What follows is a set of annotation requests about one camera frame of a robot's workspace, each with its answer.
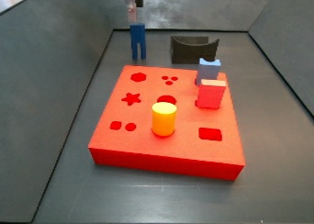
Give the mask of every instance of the dark floor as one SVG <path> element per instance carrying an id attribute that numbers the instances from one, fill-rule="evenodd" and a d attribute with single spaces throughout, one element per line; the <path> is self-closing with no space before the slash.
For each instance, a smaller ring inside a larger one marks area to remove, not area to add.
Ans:
<path id="1" fill-rule="evenodd" d="M 235 182 L 96 166 L 87 150 L 126 64 L 127 31 L 115 31 L 68 136 L 35 222 L 313 222 L 313 119 L 247 33 L 147 32 L 151 66 L 171 65 L 170 36 L 219 38 L 247 167 Z"/>

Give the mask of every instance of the blue block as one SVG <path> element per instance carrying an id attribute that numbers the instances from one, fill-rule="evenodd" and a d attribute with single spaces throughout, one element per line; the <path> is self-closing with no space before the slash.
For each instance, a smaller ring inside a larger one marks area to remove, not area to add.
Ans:
<path id="1" fill-rule="evenodd" d="M 146 59 L 146 39 L 145 39 L 145 24 L 134 23 L 130 25 L 131 33 L 131 49 L 132 49 L 132 59 L 138 59 L 138 44 L 142 48 L 142 59 Z"/>
<path id="2" fill-rule="evenodd" d="M 221 69 L 221 60 L 209 62 L 205 59 L 201 59 L 198 74 L 197 74 L 197 85 L 202 84 L 202 79 L 217 80 L 218 73 Z"/>

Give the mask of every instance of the yellow cylinder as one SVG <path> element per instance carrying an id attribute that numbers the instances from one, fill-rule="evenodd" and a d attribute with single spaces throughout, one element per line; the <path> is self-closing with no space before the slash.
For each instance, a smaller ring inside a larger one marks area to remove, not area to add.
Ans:
<path id="1" fill-rule="evenodd" d="M 159 102 L 153 105 L 153 131 L 158 136 L 167 137 L 174 133 L 177 106 Z"/>

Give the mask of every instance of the red platform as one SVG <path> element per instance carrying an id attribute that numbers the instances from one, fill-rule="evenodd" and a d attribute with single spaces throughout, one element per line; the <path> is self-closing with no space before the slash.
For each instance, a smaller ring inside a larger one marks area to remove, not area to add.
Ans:
<path id="1" fill-rule="evenodd" d="M 245 155 L 227 84 L 221 108 L 195 107 L 197 71 L 126 66 L 104 108 L 88 149 L 95 163 L 234 180 Z M 225 73 L 218 80 L 227 82 Z M 158 99 L 178 106 L 175 132 L 151 131 Z"/>

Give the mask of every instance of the star shape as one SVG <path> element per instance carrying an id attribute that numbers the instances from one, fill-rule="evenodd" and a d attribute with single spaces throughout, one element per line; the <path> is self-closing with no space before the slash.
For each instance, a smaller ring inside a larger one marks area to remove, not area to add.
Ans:
<path id="1" fill-rule="evenodd" d="M 139 99 L 141 94 L 127 93 L 127 96 L 122 99 L 122 101 L 127 102 L 128 106 L 132 106 L 134 103 L 141 103 L 142 100 Z"/>

